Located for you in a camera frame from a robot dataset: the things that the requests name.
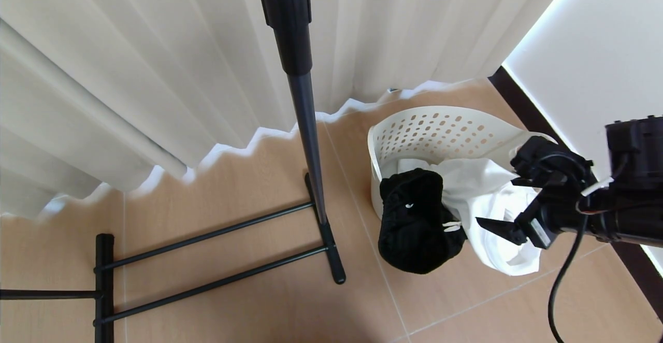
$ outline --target floor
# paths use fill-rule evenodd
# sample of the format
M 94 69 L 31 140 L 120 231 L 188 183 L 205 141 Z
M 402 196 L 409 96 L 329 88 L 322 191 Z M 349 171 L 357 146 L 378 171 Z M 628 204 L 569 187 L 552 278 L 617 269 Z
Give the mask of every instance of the floor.
M 332 281 L 314 255 L 208 293 L 121 320 L 116 342 L 554 341 L 546 301 L 573 237 L 542 254 L 541 270 L 508 277 L 470 246 L 428 275 L 400 272 L 377 253 L 367 131 L 421 105 L 473 107 L 522 127 L 487 80 L 350 110 L 319 123 L 327 213 L 348 281 Z M 265 137 L 250 156 L 223 152 L 189 184 L 164 175 L 150 192 L 111 190 L 68 201 L 47 222 L 2 220 L 2 286 L 90 289 L 94 236 L 116 236 L 116 258 L 307 201 L 298 135 Z M 319 246 L 311 209 L 117 269 L 116 310 Z M 3 301 L 2 341 L 93 341 L 93 301 Z M 557 298 L 566 342 L 658 341 L 660 320 L 610 246 L 585 239 Z

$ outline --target curtain fold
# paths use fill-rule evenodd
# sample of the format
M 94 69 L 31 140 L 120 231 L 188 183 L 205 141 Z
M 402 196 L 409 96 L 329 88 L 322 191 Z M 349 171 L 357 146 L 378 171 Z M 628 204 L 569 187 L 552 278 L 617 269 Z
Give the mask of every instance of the curtain fold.
M 260 0 L 0 1 L 0 211 L 182 176 L 295 122 Z M 551 1 L 312 0 L 316 109 L 489 76 Z

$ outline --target baseboard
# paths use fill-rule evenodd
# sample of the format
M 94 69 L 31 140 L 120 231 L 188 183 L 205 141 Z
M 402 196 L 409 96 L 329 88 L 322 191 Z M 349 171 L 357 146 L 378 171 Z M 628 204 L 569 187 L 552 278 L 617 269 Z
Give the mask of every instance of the baseboard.
M 504 67 L 500 67 L 488 79 L 529 131 L 545 133 L 556 139 L 559 144 L 566 145 Z M 638 287 L 640 287 L 642 294 L 647 298 L 658 318 L 663 320 L 663 297 L 661 297 L 663 278 L 652 261 L 639 245 L 625 242 L 617 242 L 611 245 L 638 284 Z

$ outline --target black garment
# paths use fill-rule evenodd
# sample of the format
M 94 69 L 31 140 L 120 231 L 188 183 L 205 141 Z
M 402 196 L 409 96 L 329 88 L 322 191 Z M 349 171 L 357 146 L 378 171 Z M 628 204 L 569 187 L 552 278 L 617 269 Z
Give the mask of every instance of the black garment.
M 426 274 L 458 255 L 467 236 L 462 229 L 444 231 L 442 223 L 454 216 L 441 203 L 440 175 L 421 168 L 393 175 L 380 183 L 380 196 L 384 213 L 378 249 L 386 262 Z

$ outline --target white plastic basket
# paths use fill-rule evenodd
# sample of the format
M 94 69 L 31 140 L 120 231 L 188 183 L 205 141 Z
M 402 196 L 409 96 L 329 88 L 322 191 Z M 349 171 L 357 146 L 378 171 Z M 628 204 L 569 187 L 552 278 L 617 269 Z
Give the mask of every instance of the white plastic basket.
M 548 135 L 516 128 L 502 119 L 466 107 L 425 106 L 397 112 L 372 126 L 371 199 L 382 219 L 380 182 L 396 173 L 398 159 L 439 164 L 446 159 L 488 158 L 507 170 L 516 151 L 532 136 Z

